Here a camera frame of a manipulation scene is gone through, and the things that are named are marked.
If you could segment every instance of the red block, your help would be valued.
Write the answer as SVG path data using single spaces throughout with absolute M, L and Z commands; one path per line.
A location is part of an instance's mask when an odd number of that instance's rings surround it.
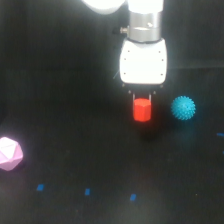
M 146 122 L 151 119 L 151 101 L 148 99 L 134 100 L 134 119 Z

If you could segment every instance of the blue spiky ball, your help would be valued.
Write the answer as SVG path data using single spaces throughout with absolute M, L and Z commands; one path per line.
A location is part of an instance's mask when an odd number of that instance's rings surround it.
M 194 101 L 186 96 L 177 97 L 171 106 L 174 117 L 186 121 L 191 119 L 196 111 Z

